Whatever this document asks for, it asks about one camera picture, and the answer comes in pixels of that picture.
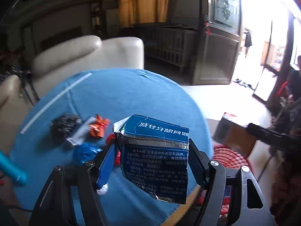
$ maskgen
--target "round table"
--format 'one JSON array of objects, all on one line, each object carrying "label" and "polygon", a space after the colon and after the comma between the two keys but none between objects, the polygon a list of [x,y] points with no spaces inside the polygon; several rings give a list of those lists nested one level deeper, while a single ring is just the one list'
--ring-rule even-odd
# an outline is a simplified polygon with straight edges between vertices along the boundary
[{"label": "round table", "polygon": [[[23,122],[11,150],[11,159],[27,173],[27,184],[14,187],[23,208],[33,209],[36,200],[55,165],[73,162],[73,149],[55,144],[50,122],[64,112],[83,120],[95,114],[111,120],[102,147],[112,133],[112,124],[133,114],[140,114],[190,128],[199,150],[211,157],[212,144],[206,121],[191,97],[177,83],[161,75],[136,69],[106,69],[80,72],[57,85],[31,110]],[[188,168],[188,195],[196,187]],[[111,226],[163,223],[179,207],[157,201],[133,185],[115,167],[110,175],[108,193],[100,198]],[[84,225],[78,194],[73,191],[78,224]]]}]

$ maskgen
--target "hanging clothes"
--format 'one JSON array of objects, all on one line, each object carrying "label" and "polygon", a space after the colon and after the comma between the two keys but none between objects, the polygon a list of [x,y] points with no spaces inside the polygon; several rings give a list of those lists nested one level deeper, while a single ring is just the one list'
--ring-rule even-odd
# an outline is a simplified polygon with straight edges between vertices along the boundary
[{"label": "hanging clothes", "polygon": [[251,39],[251,33],[248,31],[246,34],[246,41],[245,41],[245,47],[250,47],[252,46],[252,39]]}]

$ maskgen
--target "wooden door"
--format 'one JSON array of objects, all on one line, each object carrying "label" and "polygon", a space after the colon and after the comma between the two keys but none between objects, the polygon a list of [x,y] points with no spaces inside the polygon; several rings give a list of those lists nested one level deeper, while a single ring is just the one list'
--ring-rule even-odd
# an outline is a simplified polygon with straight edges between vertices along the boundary
[{"label": "wooden door", "polygon": [[241,0],[200,0],[193,85],[229,84],[241,42]]}]

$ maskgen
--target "metal screw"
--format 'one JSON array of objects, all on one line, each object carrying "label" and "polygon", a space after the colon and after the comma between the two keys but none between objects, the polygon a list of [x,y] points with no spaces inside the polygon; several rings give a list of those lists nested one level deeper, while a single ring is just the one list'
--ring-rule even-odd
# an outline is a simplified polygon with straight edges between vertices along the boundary
[{"label": "metal screw", "polygon": [[214,167],[217,167],[219,165],[219,162],[218,161],[210,161],[210,164],[213,165]]},{"label": "metal screw", "polygon": [[91,167],[91,166],[93,165],[93,161],[86,161],[86,162],[85,162],[85,165],[86,165],[87,167]]},{"label": "metal screw", "polygon": [[54,170],[55,172],[58,172],[58,171],[61,170],[61,166],[55,166],[55,167],[53,168],[53,170]]},{"label": "metal screw", "polygon": [[250,168],[248,168],[247,166],[242,166],[241,169],[242,169],[244,172],[250,171]]}]

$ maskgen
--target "toothpaste box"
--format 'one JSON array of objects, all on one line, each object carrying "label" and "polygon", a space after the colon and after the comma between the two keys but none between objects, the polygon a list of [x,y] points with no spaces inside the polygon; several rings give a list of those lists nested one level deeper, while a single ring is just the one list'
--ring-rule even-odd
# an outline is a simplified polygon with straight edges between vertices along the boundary
[{"label": "toothpaste box", "polygon": [[123,176],[157,200],[185,204],[189,128],[132,115],[113,131]]}]

